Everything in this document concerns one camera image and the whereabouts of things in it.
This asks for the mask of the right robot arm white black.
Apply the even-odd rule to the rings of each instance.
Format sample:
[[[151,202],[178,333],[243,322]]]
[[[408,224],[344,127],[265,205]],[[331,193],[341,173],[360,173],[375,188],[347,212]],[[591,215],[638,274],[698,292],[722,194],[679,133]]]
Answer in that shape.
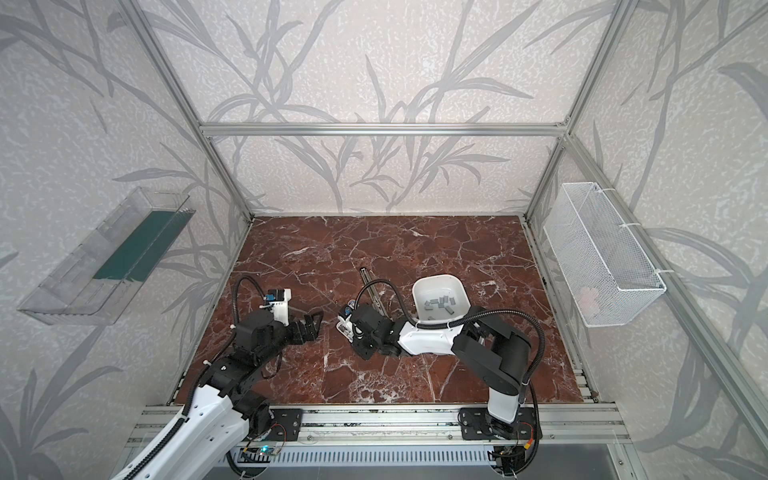
[[[341,310],[337,330],[355,353],[400,357],[452,355],[489,388],[490,418],[511,425],[531,393],[531,377],[543,360],[546,336],[535,317],[514,309],[472,307],[461,318],[446,322],[393,320],[369,304]]]

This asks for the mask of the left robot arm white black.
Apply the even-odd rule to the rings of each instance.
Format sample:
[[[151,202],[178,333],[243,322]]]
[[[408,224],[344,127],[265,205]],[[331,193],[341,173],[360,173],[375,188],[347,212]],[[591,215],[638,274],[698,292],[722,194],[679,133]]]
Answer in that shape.
[[[253,386],[263,369],[291,345],[316,340],[324,313],[316,311],[286,324],[270,309],[259,309],[232,326],[230,341],[198,376],[179,412],[128,463],[117,479],[202,479],[241,441],[288,433],[270,411],[269,400]]]

